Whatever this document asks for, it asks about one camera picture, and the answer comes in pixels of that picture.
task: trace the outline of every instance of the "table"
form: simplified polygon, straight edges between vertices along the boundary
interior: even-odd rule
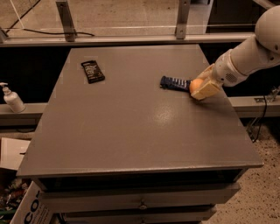
[[[86,60],[105,81],[87,83]],[[72,49],[17,175],[69,221],[208,219],[263,162],[224,92],[195,101],[159,86],[207,66],[198,45]]]

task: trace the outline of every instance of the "metal post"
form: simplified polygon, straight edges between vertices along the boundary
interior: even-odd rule
[[[0,44],[2,44],[3,42],[5,42],[5,40],[8,38],[8,35],[5,31],[2,30],[2,28],[0,27]]]
[[[74,42],[75,38],[77,36],[77,32],[74,28],[68,1],[67,0],[56,0],[56,5],[58,7],[60,20],[61,20],[63,30],[65,33],[65,39],[68,42]]]
[[[184,39],[186,37],[186,22],[189,16],[191,0],[179,0],[178,4],[178,19],[175,30],[177,39]]]

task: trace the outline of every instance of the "white bottle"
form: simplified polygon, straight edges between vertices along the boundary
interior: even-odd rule
[[[0,82],[0,86],[3,88],[5,102],[10,106],[11,110],[14,113],[20,113],[25,110],[25,104],[20,99],[17,93],[10,91],[8,87],[6,87],[8,83]]]

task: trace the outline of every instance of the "desk drawer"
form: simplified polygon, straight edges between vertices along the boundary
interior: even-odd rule
[[[128,189],[98,192],[56,192],[41,195],[55,213],[121,209],[146,210],[153,207],[185,207],[226,203],[238,190],[228,185],[193,185],[169,188]]]
[[[80,221],[80,223],[85,224],[182,224],[208,220],[215,212],[214,206],[165,207],[152,208],[146,211],[122,210],[66,213],[65,220]]]

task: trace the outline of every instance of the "round orange object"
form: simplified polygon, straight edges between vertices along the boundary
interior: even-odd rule
[[[190,84],[190,93],[192,94],[195,90],[197,90],[201,86],[203,81],[204,80],[202,80],[202,79],[192,80],[192,82]]]

